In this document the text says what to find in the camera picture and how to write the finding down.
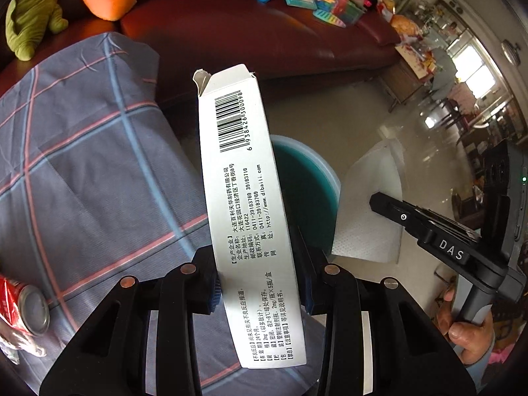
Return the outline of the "person's right hand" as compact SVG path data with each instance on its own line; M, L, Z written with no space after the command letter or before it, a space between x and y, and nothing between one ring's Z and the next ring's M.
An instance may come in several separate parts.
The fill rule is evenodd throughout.
M454 297L455 286L451 285L443 294L443 303L436 313L434 323L444 337L462 348L458 357L463 364L471 366L481 360L489 348L493 347L493 319L489 311L480 325L456 322L452 317Z

